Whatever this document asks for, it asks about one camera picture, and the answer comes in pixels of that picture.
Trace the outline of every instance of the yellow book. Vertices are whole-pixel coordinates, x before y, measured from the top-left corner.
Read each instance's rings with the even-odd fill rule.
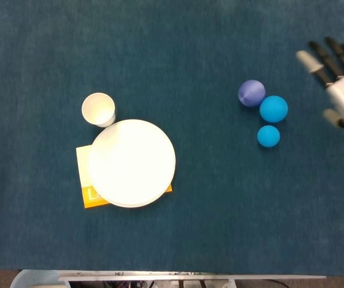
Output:
[[[76,148],[77,165],[79,167],[80,184],[82,185],[82,195],[84,208],[91,208],[109,204],[93,188],[88,171],[88,158],[91,145]],[[165,192],[172,192],[170,185]]]

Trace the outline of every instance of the blue ball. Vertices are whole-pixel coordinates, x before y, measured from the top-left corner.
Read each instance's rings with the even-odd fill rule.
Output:
[[[245,81],[239,89],[239,100],[245,106],[255,107],[260,105],[265,97],[264,85],[257,80]]]
[[[274,147],[280,141],[280,132],[274,126],[263,126],[257,132],[257,141],[264,147]]]
[[[280,122],[286,114],[288,114],[288,105],[279,96],[269,96],[260,105],[260,115],[267,122]]]

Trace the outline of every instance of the white paper plate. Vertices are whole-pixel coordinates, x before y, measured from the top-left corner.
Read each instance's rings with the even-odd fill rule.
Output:
[[[124,120],[107,127],[92,144],[92,186],[121,207],[147,205],[171,184],[176,158],[168,136],[152,123]]]

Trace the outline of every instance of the white paper cup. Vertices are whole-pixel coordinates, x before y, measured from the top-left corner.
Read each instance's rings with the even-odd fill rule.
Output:
[[[114,102],[111,97],[104,93],[93,93],[85,98],[82,105],[84,119],[99,127],[108,127],[113,124],[115,115]]]

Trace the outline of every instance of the robotic hand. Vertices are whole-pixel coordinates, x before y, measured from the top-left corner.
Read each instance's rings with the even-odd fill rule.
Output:
[[[344,66],[344,44],[340,45],[336,40],[327,37],[327,44],[332,51],[341,60]],[[325,90],[330,96],[331,102],[335,109],[327,109],[324,111],[324,117],[332,124],[344,128],[344,70],[342,70],[318,43],[311,41],[309,46],[321,58],[325,66],[334,76],[332,79],[324,72],[324,65],[315,59],[310,53],[302,50],[298,51],[296,56],[298,60],[308,69],[309,73],[314,74],[324,85]]]

